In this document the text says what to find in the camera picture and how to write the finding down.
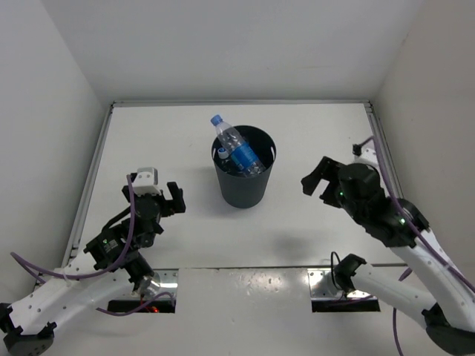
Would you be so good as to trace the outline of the clear crushed plastic bottle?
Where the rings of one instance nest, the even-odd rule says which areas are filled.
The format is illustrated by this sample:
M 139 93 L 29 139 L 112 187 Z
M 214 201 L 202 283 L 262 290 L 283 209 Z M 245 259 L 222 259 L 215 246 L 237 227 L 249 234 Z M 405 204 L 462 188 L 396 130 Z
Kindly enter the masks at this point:
M 217 160 L 218 160 L 219 163 L 221 163 L 223 165 L 229 163 L 231 161 L 231 157 L 229 155 L 229 152 L 223 147 L 218 148 L 217 149 Z

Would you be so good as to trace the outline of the tall blue cap bottle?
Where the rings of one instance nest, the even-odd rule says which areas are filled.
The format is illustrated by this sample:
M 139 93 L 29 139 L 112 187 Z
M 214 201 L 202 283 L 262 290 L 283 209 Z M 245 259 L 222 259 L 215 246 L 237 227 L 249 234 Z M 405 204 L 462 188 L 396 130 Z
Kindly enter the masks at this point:
M 266 168 L 253 151 L 249 143 L 242 137 L 237 128 L 224 122 L 220 115 L 215 115 L 210 122 L 215 128 L 217 139 L 226 149 L 237 169 L 245 177 L 256 177 Z

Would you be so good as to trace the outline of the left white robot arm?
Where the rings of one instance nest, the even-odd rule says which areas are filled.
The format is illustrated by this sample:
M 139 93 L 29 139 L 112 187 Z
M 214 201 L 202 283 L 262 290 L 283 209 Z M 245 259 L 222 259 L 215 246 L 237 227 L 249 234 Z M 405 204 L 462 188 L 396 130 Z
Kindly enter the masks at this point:
M 128 178 L 122 189 L 129 206 L 111 218 L 60 272 L 28 296 L 1 305 L 1 331 L 9 355 L 41 355 L 52 345 L 59 330 L 88 310 L 106 313 L 110 300 L 129 294 L 140 304 L 125 312 L 130 315 L 153 302 L 176 303 L 173 289 L 140 254 L 163 232 L 162 218 L 186 210 L 183 190 L 168 182 L 171 199 L 156 184 L 139 185 Z

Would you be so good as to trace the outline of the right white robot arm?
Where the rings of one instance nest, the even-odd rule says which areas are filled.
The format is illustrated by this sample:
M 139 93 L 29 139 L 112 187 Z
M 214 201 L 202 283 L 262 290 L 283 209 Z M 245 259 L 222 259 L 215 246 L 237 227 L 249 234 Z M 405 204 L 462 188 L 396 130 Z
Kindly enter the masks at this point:
M 345 165 L 325 156 L 301 180 L 304 194 L 312 195 L 322 180 L 328 185 L 321 200 L 344 209 L 371 237 L 404 260 L 426 289 L 389 280 L 354 254 L 332 267 L 335 286 L 347 294 L 360 290 L 383 300 L 418 323 L 448 354 L 472 355 L 474 290 L 462 282 L 459 269 L 441 251 L 420 210 L 404 199 L 392 202 L 372 165 Z

